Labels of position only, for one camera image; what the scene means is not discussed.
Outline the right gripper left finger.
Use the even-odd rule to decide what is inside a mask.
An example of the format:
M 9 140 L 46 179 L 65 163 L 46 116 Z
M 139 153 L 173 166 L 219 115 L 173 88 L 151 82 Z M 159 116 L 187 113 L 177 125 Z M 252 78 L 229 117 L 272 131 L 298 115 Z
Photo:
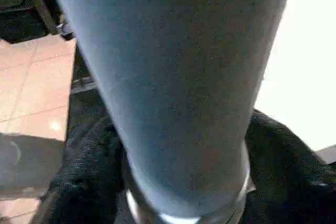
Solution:
M 123 189 L 124 148 L 110 118 L 76 131 L 34 223 L 114 223 Z

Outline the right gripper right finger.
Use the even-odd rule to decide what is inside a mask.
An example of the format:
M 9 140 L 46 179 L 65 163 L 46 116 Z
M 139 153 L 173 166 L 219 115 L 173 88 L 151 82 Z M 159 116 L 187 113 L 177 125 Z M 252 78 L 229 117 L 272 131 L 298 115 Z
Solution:
M 285 124 L 254 110 L 233 117 L 255 188 L 228 223 L 335 223 L 335 162 L 328 164 Z

